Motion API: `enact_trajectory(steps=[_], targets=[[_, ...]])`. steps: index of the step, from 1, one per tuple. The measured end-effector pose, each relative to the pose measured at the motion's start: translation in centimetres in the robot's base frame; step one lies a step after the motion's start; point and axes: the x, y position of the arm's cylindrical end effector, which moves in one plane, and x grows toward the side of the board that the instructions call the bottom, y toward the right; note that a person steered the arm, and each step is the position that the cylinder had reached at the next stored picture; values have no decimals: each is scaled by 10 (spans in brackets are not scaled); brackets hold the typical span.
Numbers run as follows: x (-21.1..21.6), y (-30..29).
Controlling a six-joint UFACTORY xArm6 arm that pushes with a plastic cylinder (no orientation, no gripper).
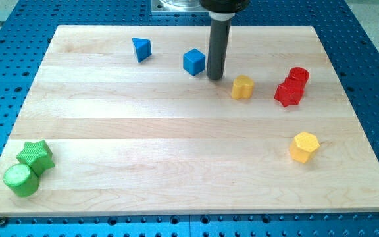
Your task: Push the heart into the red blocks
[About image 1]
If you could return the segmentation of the black robot arm end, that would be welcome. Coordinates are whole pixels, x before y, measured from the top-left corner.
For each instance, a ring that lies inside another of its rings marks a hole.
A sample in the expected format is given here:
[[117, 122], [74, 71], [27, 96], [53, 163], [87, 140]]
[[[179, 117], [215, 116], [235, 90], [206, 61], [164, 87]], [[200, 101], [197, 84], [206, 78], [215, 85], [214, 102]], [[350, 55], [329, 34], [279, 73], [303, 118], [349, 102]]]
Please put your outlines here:
[[199, 0], [200, 5], [215, 13], [237, 13], [248, 7], [250, 0]]

